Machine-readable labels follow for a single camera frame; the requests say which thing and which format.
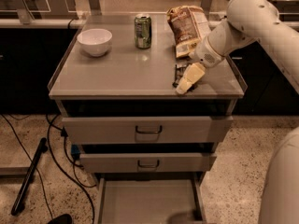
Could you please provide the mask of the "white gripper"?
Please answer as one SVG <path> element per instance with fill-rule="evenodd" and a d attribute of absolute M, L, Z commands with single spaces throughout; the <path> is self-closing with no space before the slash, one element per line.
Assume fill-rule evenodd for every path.
<path fill-rule="evenodd" d="M 185 69 L 176 87 L 178 94 L 185 94 L 192 85 L 199 81 L 204 76 L 206 68 L 212 68 L 224 60 L 224 57 L 211 47 L 207 37 L 196 45 L 189 57 L 197 63 L 192 63 Z"/>

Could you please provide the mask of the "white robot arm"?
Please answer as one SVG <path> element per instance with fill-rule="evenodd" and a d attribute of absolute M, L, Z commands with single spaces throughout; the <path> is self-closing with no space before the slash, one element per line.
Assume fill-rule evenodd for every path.
<path fill-rule="evenodd" d="M 279 19 L 266 0 L 230 0 L 227 19 L 210 32 L 193 53 L 176 87 L 184 94 L 204 72 L 235 49 L 258 42 L 285 78 L 299 89 L 299 33 Z M 263 186 L 258 224 L 299 224 L 299 127 L 277 145 Z"/>

